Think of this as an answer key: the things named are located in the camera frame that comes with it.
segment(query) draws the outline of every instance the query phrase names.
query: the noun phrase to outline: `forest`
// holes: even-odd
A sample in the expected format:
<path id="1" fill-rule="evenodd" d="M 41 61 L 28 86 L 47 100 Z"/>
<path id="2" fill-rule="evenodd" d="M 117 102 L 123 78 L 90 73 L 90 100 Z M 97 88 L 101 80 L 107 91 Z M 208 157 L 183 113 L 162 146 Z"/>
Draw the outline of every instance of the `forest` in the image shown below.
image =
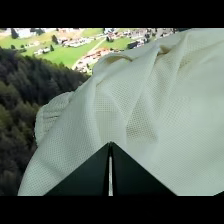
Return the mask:
<path id="1" fill-rule="evenodd" d="M 36 113 L 55 96 L 75 91 L 88 75 L 0 47 L 0 196 L 17 195 L 36 150 Z"/>

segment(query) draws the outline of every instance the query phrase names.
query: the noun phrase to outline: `black triangle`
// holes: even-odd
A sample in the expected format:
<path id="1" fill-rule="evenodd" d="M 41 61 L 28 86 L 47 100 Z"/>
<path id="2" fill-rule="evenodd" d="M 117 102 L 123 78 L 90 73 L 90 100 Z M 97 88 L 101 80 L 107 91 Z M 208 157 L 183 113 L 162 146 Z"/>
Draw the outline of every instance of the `black triangle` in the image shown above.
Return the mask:
<path id="1" fill-rule="evenodd" d="M 109 144 L 103 146 L 45 196 L 107 196 Z"/>
<path id="2" fill-rule="evenodd" d="M 112 176 L 115 195 L 175 196 L 167 187 L 112 143 Z"/>

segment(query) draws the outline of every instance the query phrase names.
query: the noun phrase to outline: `forested hillside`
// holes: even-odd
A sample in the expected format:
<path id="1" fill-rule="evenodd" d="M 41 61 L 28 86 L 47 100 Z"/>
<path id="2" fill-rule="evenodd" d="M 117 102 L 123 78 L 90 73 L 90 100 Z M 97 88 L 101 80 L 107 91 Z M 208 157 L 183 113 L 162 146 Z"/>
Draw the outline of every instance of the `forested hillside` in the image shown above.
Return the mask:
<path id="1" fill-rule="evenodd" d="M 0 195 L 16 195 L 36 150 L 38 109 L 75 90 L 88 76 L 35 57 L 0 48 Z"/>

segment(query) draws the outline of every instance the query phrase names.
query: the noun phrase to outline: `cream cloth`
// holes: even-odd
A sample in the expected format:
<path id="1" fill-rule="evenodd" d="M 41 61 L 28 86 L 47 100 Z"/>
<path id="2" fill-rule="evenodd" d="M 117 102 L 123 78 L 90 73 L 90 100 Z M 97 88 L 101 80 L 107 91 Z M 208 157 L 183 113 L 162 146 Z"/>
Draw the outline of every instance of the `cream cloth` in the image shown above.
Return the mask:
<path id="1" fill-rule="evenodd" d="M 40 109 L 35 135 L 19 195 L 44 195 L 109 141 L 177 195 L 224 191 L 224 29 L 106 55 Z"/>

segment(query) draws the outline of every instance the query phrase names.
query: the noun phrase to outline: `white fabric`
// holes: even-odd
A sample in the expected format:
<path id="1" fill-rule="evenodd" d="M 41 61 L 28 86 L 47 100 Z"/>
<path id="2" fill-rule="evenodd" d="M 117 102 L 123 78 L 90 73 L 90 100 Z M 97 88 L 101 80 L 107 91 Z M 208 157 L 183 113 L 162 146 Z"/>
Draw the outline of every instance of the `white fabric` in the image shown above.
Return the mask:
<path id="1" fill-rule="evenodd" d="M 38 112 L 19 195 L 44 195 L 109 141 L 177 195 L 224 191 L 224 29 L 109 54 L 93 71 Z"/>

